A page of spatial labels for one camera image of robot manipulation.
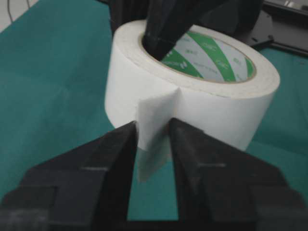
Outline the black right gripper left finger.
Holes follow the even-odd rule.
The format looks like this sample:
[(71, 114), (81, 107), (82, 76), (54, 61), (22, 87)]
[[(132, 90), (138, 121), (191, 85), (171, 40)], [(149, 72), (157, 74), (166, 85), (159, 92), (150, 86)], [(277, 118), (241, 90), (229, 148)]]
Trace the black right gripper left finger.
[(127, 220), (135, 121), (31, 167), (0, 203), (3, 231), (109, 231)]

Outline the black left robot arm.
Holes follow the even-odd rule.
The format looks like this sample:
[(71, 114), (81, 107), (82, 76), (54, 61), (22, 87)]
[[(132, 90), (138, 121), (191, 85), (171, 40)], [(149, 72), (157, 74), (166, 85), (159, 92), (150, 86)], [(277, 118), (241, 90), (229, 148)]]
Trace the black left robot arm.
[(306, 56), (308, 4), (296, 0), (108, 0), (111, 31), (145, 20), (145, 50), (162, 60), (193, 25), (253, 48), (272, 46)]

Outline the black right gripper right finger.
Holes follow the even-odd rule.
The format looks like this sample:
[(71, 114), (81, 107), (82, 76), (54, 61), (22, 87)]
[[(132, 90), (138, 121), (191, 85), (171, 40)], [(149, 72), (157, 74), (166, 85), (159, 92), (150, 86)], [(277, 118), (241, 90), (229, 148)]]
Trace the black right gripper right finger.
[(308, 208), (272, 164), (173, 118), (179, 220), (196, 231), (305, 231)]

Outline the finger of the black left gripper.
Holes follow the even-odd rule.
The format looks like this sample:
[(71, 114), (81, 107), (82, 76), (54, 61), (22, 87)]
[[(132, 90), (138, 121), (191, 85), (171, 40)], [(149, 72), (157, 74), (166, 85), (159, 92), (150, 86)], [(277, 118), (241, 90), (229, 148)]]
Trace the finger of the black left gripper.
[(143, 47), (161, 61), (203, 14), (224, 3), (224, 0), (151, 0)]

